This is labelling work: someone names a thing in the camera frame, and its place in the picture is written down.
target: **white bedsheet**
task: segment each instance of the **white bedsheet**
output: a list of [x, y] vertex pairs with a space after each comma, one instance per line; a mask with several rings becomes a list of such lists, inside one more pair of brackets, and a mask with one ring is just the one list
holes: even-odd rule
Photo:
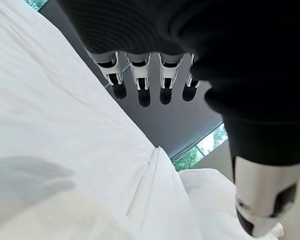
[[0, 0], [0, 240], [11, 239], [201, 239], [168, 156], [22, 0]]
[[[255, 240], [239, 223], [235, 207], [236, 186], [232, 182], [218, 170], [210, 168], [183, 170], [179, 174], [192, 203], [202, 239]], [[283, 227], [278, 223], [271, 233], [258, 239], [277, 240], [283, 234]]]

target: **ceiling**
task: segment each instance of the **ceiling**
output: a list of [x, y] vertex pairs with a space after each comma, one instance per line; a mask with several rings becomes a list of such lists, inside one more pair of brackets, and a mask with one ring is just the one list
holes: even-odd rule
[[[81, 41], [56, 2], [48, 1], [39, 12], [63, 33], [99, 81], [106, 86], [108, 82], [87, 55]], [[122, 67], [127, 65], [127, 59], [123, 53], [120, 53], [119, 61]], [[139, 105], [138, 92], [133, 82], [130, 68], [123, 73], [127, 89], [125, 99], [117, 100], [111, 87], [107, 87], [110, 95], [144, 132], [153, 145], [156, 147], [161, 146], [169, 157], [173, 157], [183, 148], [206, 135], [222, 120], [221, 116], [213, 112], [204, 101], [204, 94], [210, 88], [207, 82], [201, 84], [192, 101], [185, 102], [182, 99], [182, 91], [189, 73], [190, 64], [190, 55], [186, 54], [181, 62], [173, 87], [171, 103], [168, 105], [161, 104], [159, 100], [160, 69], [157, 53], [152, 54], [150, 61], [151, 104], [149, 107]]]

